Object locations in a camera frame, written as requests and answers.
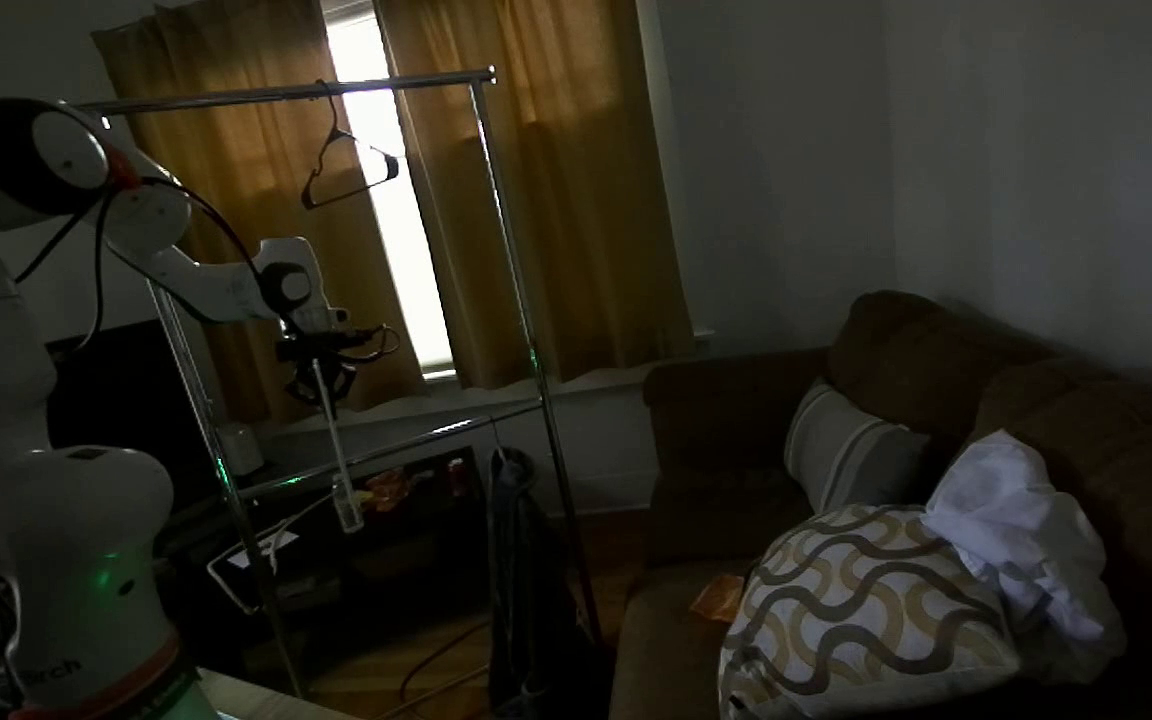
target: black bag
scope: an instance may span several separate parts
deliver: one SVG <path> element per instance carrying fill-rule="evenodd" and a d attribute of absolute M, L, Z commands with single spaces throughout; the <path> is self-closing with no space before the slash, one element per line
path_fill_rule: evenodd
<path fill-rule="evenodd" d="M 525 451 L 492 456 L 492 717 L 599 720 L 614 663 L 577 615 L 563 541 L 528 485 Z"/>

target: white cloth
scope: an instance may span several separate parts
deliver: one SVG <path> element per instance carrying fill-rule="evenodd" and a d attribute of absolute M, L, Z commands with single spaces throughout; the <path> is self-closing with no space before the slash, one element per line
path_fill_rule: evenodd
<path fill-rule="evenodd" d="M 1123 653 L 1103 542 L 1086 509 L 1048 485 L 1046 456 L 1014 431 L 968 442 L 925 509 L 973 575 L 1001 586 L 1024 671 L 1093 683 Z"/>

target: clothing rack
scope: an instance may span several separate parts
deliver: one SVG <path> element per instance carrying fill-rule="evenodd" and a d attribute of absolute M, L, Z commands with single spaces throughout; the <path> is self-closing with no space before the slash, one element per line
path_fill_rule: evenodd
<path fill-rule="evenodd" d="M 500 249 L 503 249 L 510 285 L 514 285 L 514 298 L 515 298 L 515 310 L 522 310 L 515 321 L 522 321 L 522 334 L 525 334 L 525 351 L 528 351 L 528 373 L 534 373 L 534 382 L 538 382 L 538 411 L 543 421 L 543 438 L 550 438 L 550 456 L 553 456 L 553 470 L 556 470 L 561 510 L 563 510 L 563 522 L 569 522 L 569 542 L 573 542 L 569 552 L 573 552 L 577 581 L 580 581 L 588 634 L 598 643 L 603 643 L 599 610 L 598 610 L 598 595 L 594 595 L 594 570 L 588 570 L 583 542 L 580 542 L 580 531 L 577 531 L 573 479 L 569 479 L 569 463 L 563 463 L 561 434 L 556 434 L 553 382 L 550 382 L 550 367 L 539 358 L 534 296 L 528 296 L 528 278 L 525 278 L 525 264 L 522 264 L 522 249 L 515 249 L 510 197 L 503 197 L 503 185 L 500 185 L 497 142 L 492 142 L 492 117 L 489 117 L 486 87 L 497 84 L 497 67 L 489 63 L 489 67 L 430 70 L 430 75 L 385 75 L 385 78 L 348 78 L 348 84 L 279 84 L 279 87 L 246 87 L 246 91 L 161 96 L 161 99 L 88 99 L 88 105 L 71 105 L 71 108 L 97 112 L 97 117 L 143 117 L 143 112 L 234 108 L 234 105 L 324 99 L 324 96 L 348 96 L 348 91 L 421 91 L 421 87 L 457 87 L 457 84 L 470 87 L 470 105 L 474 105 L 474 120 L 475 120 L 475 139 L 480 139 L 489 191 L 492 191 L 497 236 L 500 236 Z M 168 338 L 172 338 L 172 351 L 187 348 L 183 325 L 168 325 Z M 199 401 L 210 397 L 199 362 L 191 356 L 178 356 L 178 358 L 183 358 L 182 373 L 183 373 L 187 397 L 198 405 L 206 442 L 210 442 L 214 456 L 223 456 L 214 407 L 199 407 Z M 246 529 L 249 552 L 259 556 L 257 531 L 254 531 L 254 522 L 246 516 L 246 494 L 229 479 L 223 469 L 219 469 L 219 485 L 229 492 L 229 504 L 240 510 L 240 529 Z M 279 641 L 292 689 L 306 695 L 301 677 L 298 677 L 298 659 L 288 653 L 288 634 L 283 634 L 283 622 L 279 622 L 279 610 L 275 610 L 275 593 L 270 593 L 270 605 L 273 605 L 273 622 L 275 622 L 273 632 Z"/>

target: metal rack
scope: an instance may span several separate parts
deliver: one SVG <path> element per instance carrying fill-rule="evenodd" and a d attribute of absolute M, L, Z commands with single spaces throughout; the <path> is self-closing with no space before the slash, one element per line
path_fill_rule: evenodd
<path fill-rule="evenodd" d="M 525 411 L 539 411 L 550 456 L 553 456 L 553 470 L 556 470 L 561 510 L 563 510 L 563 522 L 569 522 L 569 542 L 573 542 L 569 552 L 573 552 L 577 581 L 580 581 L 583 621 L 588 621 L 594 641 L 599 641 L 594 575 L 588 575 L 583 542 L 580 542 L 580 531 L 577 531 L 573 479 L 569 479 L 569 463 L 563 463 L 561 434 L 556 434 L 556 414 L 553 414 L 553 382 L 550 382 L 550 367 L 539 358 L 539 338 L 538 338 L 538 321 L 534 321 L 534 292 L 528 292 L 528 278 L 525 278 L 525 266 L 522 266 L 515 226 L 514 226 L 510 197 L 503 197 L 503 185 L 500 185 L 497 142 L 492 142 L 492 117 L 489 117 L 489 96 L 486 91 L 497 84 L 497 67 L 393 75 L 393 78 L 354 78 L 354 84 L 283 84 L 283 87 L 249 87 L 249 91 L 166 96 L 166 99 L 92 99 L 92 105 L 77 105 L 77 108 L 97 112 L 97 117 L 142 117 L 142 112 L 229 108 L 229 105 L 324 99 L 324 96 L 348 96 L 348 91 L 421 91 L 421 87 L 451 87 L 451 84 L 460 84 L 470 91 L 470 108 L 474 108 L 474 120 L 475 120 L 475 139 L 480 139 L 489 191 L 492 191 L 497 236 L 500 236 L 500 249 L 503 249 L 510 285 L 514 285 L 515 321 L 522 321 L 522 334 L 525 334 L 525 351 L 528 351 L 528 374 L 538 382 L 538 397 L 525 401 L 525 405 L 489 411 L 489 414 L 470 414 L 470 421 L 442 425 L 442 429 L 431 429 L 426 434 L 414 434 L 414 438 L 402 438 L 402 442 L 388 442 L 388 447 L 373 447 L 366 456 L 348 456 L 348 469 L 373 469 L 373 463 L 382 463 L 382 459 L 388 459 L 396 451 L 407 451 L 407 447 L 421 447 L 421 442 L 431 442 L 431 438 L 443 438 L 443 434 L 457 434 L 457 431 L 475 431 L 486 425 L 500 425 L 500 421 L 525 414 Z M 199 362 L 191 356 L 187 328 L 183 328 L 178 304 L 166 292 L 156 292 L 156 310 L 161 310 L 168 345 L 178 351 L 178 367 L 182 367 L 183 392 L 191 401 L 198 425 L 206 431 L 206 442 L 210 442 L 210 451 L 216 459 L 216 477 L 223 485 L 223 499 L 234 504 L 234 510 L 240 521 L 240 534 L 246 534 L 249 552 L 259 556 L 254 521 L 246 510 L 246 504 L 254 494 L 279 492 L 279 486 L 318 486 L 318 485 L 332 486 L 332 485 L 348 485 L 348 477 L 332 479 L 338 463 L 324 463 L 324 469 L 306 469 L 306 470 L 288 470 L 288 477 L 240 486 L 229 477 L 229 469 L 223 469 L 219 414 L 216 414 L 216 407 L 210 401 L 214 392 L 210 392 L 210 379 L 206 379 L 206 373 L 199 373 Z M 259 575 L 265 575 L 265 586 L 270 586 L 265 593 L 270 595 L 270 621 L 273 621 L 283 667 L 288 667 L 288 683 L 292 683 L 298 695 L 306 695 L 298 659 L 288 653 L 283 610 L 279 610 L 273 575 L 270 570 L 259 570 Z"/>

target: clothes hanger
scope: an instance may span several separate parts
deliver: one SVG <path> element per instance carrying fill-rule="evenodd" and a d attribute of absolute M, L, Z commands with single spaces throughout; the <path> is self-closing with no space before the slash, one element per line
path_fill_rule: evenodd
<path fill-rule="evenodd" d="M 388 185 L 388 178 L 402 176 L 402 158 L 393 150 L 385 150 L 378 142 L 366 142 L 367 150 L 378 150 L 385 158 L 385 176 L 382 178 L 366 178 L 366 185 L 346 187 L 346 191 L 320 187 L 320 176 L 327 169 L 327 150 L 338 142 L 355 142 L 355 137 L 346 127 L 346 112 L 342 112 L 342 96 L 338 91 L 327 91 L 327 108 L 332 108 L 332 127 L 327 127 L 327 137 L 320 142 L 320 157 L 318 157 L 309 178 L 301 185 L 301 206 L 327 206 L 327 205 L 342 205 L 348 197 L 366 197 L 367 187 Z"/>

